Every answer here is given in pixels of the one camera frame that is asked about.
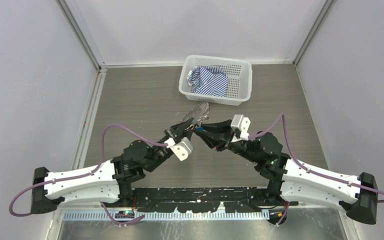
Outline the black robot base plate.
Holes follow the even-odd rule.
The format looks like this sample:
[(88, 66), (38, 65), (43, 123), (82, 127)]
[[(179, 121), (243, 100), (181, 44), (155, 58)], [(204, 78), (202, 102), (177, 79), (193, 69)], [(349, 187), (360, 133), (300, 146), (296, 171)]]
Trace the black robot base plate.
[(131, 208), (142, 213), (214, 213), (224, 207), (226, 213), (256, 213), (284, 207), (280, 197), (258, 187), (154, 187), (135, 188), (132, 197), (106, 203), (108, 208)]

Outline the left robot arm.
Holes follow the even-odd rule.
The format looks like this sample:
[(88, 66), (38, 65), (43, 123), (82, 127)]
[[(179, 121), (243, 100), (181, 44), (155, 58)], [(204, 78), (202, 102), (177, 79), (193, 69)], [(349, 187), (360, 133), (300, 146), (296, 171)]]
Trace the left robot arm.
[(156, 143), (137, 139), (113, 159), (92, 167), (53, 172), (46, 167), (34, 170), (30, 213), (55, 211), (68, 203), (104, 202), (128, 207), (133, 202), (131, 184), (145, 178), (166, 160), (176, 156), (184, 161), (193, 151), (190, 142), (194, 118), (171, 126)]

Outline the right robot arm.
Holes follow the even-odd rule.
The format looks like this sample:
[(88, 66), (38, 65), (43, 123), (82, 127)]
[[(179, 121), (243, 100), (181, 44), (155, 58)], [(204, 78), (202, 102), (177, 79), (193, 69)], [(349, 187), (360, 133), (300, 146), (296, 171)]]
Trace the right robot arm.
[(270, 132), (249, 137), (247, 127), (232, 120), (202, 124), (194, 133), (211, 149), (229, 150), (255, 164), (269, 181), (265, 198), (271, 205), (306, 202), (345, 212), (354, 221), (377, 222), (378, 194), (375, 177), (367, 172), (346, 175), (297, 160), (283, 152), (283, 145)]

